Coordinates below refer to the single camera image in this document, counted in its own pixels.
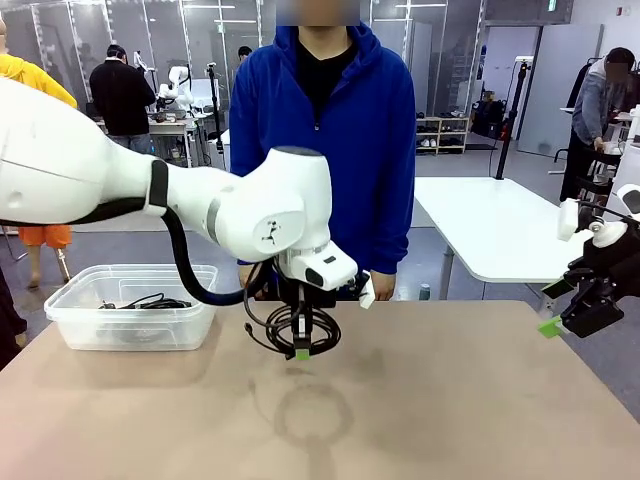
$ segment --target black shirt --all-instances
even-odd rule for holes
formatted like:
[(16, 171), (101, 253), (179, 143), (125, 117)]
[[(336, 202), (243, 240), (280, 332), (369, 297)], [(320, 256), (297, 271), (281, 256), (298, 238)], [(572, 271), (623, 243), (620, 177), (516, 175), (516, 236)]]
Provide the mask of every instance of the black shirt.
[(156, 95), (140, 72), (118, 60), (107, 60), (91, 73), (89, 85), (109, 135), (149, 133), (145, 107), (156, 101)]
[(311, 104), (316, 120), (329, 103), (329, 97), (338, 86), (342, 72), (358, 54), (358, 46), (351, 46), (337, 57), (318, 60), (300, 40), (297, 43), (298, 84)]

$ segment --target gray floor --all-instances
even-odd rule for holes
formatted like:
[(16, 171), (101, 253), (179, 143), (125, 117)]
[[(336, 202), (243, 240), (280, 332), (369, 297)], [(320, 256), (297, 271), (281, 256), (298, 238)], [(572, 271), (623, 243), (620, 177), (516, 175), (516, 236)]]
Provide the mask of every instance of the gray floor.
[[(493, 171), (497, 166), (499, 150), (493, 155)], [(465, 155), (418, 157), (419, 176), (486, 176), (489, 168), (488, 151), (467, 152)], [(539, 195), (555, 202), (560, 190), (561, 177), (550, 177), (547, 171), (558, 169), (551, 159), (511, 152), (506, 176)], [(157, 232), (159, 227), (148, 222), (139, 224), (135, 218), (100, 225), (95, 230), (76, 233), (69, 250), (74, 271), (92, 265), (115, 263), (170, 263), (172, 254), (169, 237)], [(114, 232), (110, 230), (129, 230)], [(219, 247), (211, 245), (193, 233), (188, 234), (193, 264), (215, 265), (220, 270), (219, 291), (237, 287), (235, 262)], [(409, 255), (398, 272), (396, 300), (417, 300), (421, 284), (429, 284), (432, 296), (437, 298), (440, 265), (445, 244), (431, 228), (413, 228), (409, 233)], [(21, 251), (17, 239), (12, 239)], [(38, 292), (28, 292), (27, 260), (14, 263), (6, 246), (0, 241), (0, 265), (14, 294), (16, 305), (29, 322), (29, 337), (34, 338), (48, 324), (42, 305), (59, 286), (60, 274), (52, 252), (43, 254), (43, 282)], [(478, 300), (483, 295), (483, 284), (473, 279), (456, 261), (450, 289), (450, 298)], [(524, 285), (487, 285), (486, 299), (517, 299), (536, 307), (538, 298)], [(589, 365), (620, 401), (640, 421), (640, 301), (623, 302), (627, 317), (624, 321), (586, 340), (567, 337), (567, 343)]]

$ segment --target hood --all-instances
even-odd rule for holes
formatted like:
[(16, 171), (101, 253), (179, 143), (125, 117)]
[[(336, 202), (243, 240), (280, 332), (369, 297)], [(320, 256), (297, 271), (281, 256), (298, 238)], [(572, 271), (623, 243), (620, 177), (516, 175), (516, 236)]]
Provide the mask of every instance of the hood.
[(8, 54), (0, 55), (0, 76), (16, 80), (24, 70), (24, 60)]
[(601, 58), (596, 63), (589, 67), (589, 75), (596, 75), (597, 77), (607, 79), (607, 72), (604, 69), (604, 65), (606, 62), (606, 57)]
[[(371, 29), (364, 23), (355, 27), (347, 27), (351, 40), (358, 46), (358, 55), (353, 63), (345, 70), (344, 77), (350, 78), (365, 71), (375, 64), (382, 54), (380, 42)], [(298, 42), (298, 27), (277, 27), (274, 48), (283, 59), (287, 68), (295, 75), (296, 45)]]

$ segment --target plastic container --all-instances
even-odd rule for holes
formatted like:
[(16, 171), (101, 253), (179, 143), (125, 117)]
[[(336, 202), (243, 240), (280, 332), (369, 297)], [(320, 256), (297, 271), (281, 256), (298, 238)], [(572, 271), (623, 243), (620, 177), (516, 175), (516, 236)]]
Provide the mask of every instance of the plastic container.
[[(218, 270), (194, 266), (193, 271), (202, 286), (213, 291)], [(192, 306), (99, 309), (104, 303), (123, 307), (157, 293)], [(44, 310), (74, 350), (170, 351), (199, 348), (216, 307), (204, 305), (187, 293), (175, 265), (100, 265), (76, 275), (45, 302)]]

